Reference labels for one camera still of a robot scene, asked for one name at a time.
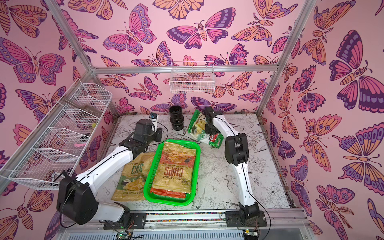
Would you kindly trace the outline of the green white Chuba chips bag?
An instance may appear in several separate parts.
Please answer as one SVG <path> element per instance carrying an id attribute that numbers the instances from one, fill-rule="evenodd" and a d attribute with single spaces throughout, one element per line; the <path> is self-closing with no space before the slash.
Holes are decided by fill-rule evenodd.
<path id="1" fill-rule="evenodd" d="M 206 123 L 205 116 L 199 110 L 195 110 L 188 126 L 188 133 L 194 140 L 207 144 L 211 148 L 219 149 L 224 140 L 224 136 L 220 133 L 207 134 L 205 131 Z"/>

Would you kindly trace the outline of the tan kettle chips bag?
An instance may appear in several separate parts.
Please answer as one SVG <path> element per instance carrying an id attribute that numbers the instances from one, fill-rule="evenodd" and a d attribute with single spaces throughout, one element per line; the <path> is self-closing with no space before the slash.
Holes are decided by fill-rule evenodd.
<path id="1" fill-rule="evenodd" d="M 190 194 L 195 160 L 195 149 L 165 142 L 151 188 Z"/>

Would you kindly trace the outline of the yellow sour cream chips bag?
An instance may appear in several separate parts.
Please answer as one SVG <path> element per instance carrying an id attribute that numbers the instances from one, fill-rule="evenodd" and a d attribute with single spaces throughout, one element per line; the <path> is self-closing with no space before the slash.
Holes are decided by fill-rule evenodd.
<path id="1" fill-rule="evenodd" d="M 144 186 L 155 152 L 141 153 L 123 168 L 119 183 L 111 198 L 115 202 L 144 201 Z"/>

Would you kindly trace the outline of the orange cream cassava chips bag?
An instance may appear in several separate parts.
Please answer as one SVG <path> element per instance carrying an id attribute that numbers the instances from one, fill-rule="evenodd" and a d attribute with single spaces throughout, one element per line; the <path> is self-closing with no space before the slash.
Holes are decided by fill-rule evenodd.
<path id="1" fill-rule="evenodd" d="M 151 188 L 151 193 L 158 195 L 158 196 L 163 196 L 163 197 L 170 197 L 170 198 L 177 198 L 177 199 L 185 199 L 186 198 L 185 193 L 173 192 L 173 191 L 169 191 L 169 190 Z"/>

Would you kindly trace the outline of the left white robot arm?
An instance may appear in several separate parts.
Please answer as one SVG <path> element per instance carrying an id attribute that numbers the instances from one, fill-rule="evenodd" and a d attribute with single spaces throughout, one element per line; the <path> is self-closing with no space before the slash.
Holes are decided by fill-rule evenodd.
<path id="1" fill-rule="evenodd" d="M 168 134 L 169 130 L 157 120 L 141 119 L 136 122 L 135 130 L 92 168 L 76 177 L 62 172 L 57 201 L 59 217 L 67 217 L 77 225 L 100 221 L 113 226 L 128 226 L 131 212 L 128 207 L 99 202 L 96 195 L 115 172 L 146 152 L 150 146 L 164 143 L 168 136 L 163 133 Z"/>

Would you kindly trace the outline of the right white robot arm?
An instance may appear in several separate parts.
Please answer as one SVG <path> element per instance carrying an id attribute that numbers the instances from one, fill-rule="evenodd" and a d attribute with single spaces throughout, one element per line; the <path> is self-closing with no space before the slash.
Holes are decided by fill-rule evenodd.
<path id="1" fill-rule="evenodd" d="M 220 133 L 225 138 L 225 158 L 233 167 L 239 187 L 239 213 L 244 220 L 260 214 L 259 203 L 253 195 L 248 160 L 250 156 L 248 138 L 245 133 L 235 130 L 226 120 L 223 112 L 215 111 L 212 107 L 204 109 L 206 132 Z"/>

